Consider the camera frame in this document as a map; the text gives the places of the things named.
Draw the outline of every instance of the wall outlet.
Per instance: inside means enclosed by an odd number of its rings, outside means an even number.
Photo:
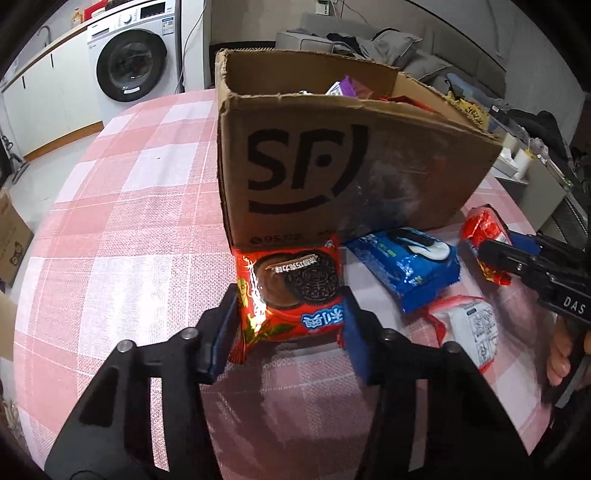
[[[330,0],[316,0],[316,13],[319,15],[330,15]]]

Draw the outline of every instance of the white cabinet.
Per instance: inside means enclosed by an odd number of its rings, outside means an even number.
[[[50,55],[33,64],[15,81],[4,92],[4,101],[23,155],[70,131]]]
[[[54,73],[71,131],[100,122],[93,84],[96,74],[90,68],[86,40],[86,35],[77,35],[52,53]]]
[[[31,148],[33,135],[29,133],[28,123],[28,98],[25,94],[24,76],[14,82],[2,94],[8,120],[14,133],[14,141],[19,146],[21,153],[25,155],[34,150]]]
[[[46,55],[27,70],[24,79],[34,150],[67,135],[70,127],[64,115],[64,99],[53,72],[51,56]]]
[[[100,122],[86,36],[46,54],[3,93],[8,119],[23,155]]]

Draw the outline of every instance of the washing machine door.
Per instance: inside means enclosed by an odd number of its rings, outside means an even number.
[[[149,94],[166,67],[166,45],[147,30],[127,30],[114,36],[100,52],[96,78],[105,95],[133,102]]]

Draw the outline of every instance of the washing machine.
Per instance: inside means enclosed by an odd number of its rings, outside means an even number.
[[[137,0],[88,28],[90,66],[102,121],[136,103],[180,90],[175,0]]]

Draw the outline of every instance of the gray sofa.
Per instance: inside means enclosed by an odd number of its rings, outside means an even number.
[[[414,24],[410,30],[406,25],[392,25],[393,29],[408,32],[419,38],[417,51],[413,59],[401,70],[447,93],[447,75],[455,74],[454,79],[468,85],[467,98],[474,98],[482,104],[488,99],[505,97],[505,70],[474,42],[445,22],[433,17],[432,20]],[[339,46],[326,38],[330,33],[359,37],[372,40],[379,31],[369,25],[351,20],[324,15],[303,14],[300,28],[295,31],[284,31],[277,34],[276,48],[285,50],[310,50],[333,52]],[[430,63],[439,63],[440,67],[425,74],[424,69],[416,70],[418,59],[429,59]]]

